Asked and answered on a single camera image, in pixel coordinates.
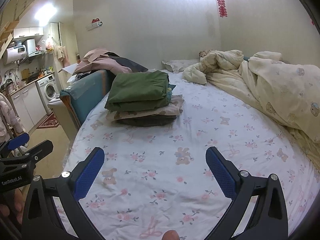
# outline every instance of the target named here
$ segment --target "human hand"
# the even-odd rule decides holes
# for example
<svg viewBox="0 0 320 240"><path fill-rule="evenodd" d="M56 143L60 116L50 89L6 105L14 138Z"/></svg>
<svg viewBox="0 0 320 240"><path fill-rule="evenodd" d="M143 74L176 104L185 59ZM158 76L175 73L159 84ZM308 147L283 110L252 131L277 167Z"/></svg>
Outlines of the human hand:
<svg viewBox="0 0 320 240"><path fill-rule="evenodd" d="M17 221L22 224L22 216L23 216L23 209L24 209L24 201L21 191L16 188L14 192L14 207L18 211L17 214ZM10 215L10 210L6 205L0 204L0 212L3 216L7 217Z"/></svg>
<svg viewBox="0 0 320 240"><path fill-rule="evenodd" d="M175 230L169 230L163 234L162 240L180 240L180 238Z"/></svg>

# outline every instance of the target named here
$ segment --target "washing machine door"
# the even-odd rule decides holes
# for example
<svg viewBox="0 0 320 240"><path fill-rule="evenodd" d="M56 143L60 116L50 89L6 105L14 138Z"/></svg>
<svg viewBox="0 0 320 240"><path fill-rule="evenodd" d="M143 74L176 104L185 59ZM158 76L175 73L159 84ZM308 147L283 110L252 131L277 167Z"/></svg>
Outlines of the washing machine door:
<svg viewBox="0 0 320 240"><path fill-rule="evenodd" d="M54 90L54 87L53 87L52 83L48 83L48 84L45 85L44 95L49 101L54 99L54 97L56 95L56 92Z"/></svg>

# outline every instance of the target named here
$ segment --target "countertop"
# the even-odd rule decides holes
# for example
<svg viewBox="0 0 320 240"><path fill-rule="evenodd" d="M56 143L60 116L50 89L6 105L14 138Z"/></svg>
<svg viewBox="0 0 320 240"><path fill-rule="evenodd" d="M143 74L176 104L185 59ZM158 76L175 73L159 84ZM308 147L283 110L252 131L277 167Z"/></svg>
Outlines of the countertop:
<svg viewBox="0 0 320 240"><path fill-rule="evenodd" d="M37 78L36 80L31 81L30 83L26 84L24 87L19 88L18 90L12 91L8 96L12 96L12 95L14 95L16 92L20 91L21 89L26 88L28 85L30 85L30 84L32 84L32 83L34 83L34 82L37 82L38 80L40 80L40 79L42 79L42 78L44 78L44 77L46 77L46 76L52 75L52 74L54 74L54 72L48 73L47 75L44 75L44 76L42 76L42 77L40 77L40 78Z"/></svg>

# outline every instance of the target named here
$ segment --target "upper cabinet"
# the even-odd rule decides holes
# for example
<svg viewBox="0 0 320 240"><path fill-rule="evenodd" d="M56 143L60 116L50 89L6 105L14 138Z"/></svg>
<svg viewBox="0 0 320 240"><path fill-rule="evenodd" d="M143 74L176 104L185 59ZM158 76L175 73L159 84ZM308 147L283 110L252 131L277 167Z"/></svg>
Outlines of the upper cabinet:
<svg viewBox="0 0 320 240"><path fill-rule="evenodd" d="M33 36L43 36L42 27L19 28L13 30L13 39L23 40Z"/></svg>

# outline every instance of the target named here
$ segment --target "blue gripper pad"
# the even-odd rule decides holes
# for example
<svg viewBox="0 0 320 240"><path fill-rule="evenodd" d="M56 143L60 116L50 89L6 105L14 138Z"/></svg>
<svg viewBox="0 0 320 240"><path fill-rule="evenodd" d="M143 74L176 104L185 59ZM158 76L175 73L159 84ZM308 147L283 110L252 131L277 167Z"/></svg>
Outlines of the blue gripper pad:
<svg viewBox="0 0 320 240"><path fill-rule="evenodd" d="M207 149L205 159L225 197L234 200L240 186L238 169L232 162L227 161L216 147Z"/></svg>
<svg viewBox="0 0 320 240"><path fill-rule="evenodd" d="M18 147L26 144L29 141L30 137L27 133L23 133L22 135L19 135L16 138L13 138L8 143L8 150L15 150Z"/></svg>
<svg viewBox="0 0 320 240"><path fill-rule="evenodd" d="M95 147L89 154L89 156L83 162L78 163L78 165L76 166L76 168L78 166L81 167L82 164L87 163L74 183L73 197L76 201L85 198L85 196L87 195L92 183L94 182L104 163L104 157L104 151L101 148Z"/></svg>

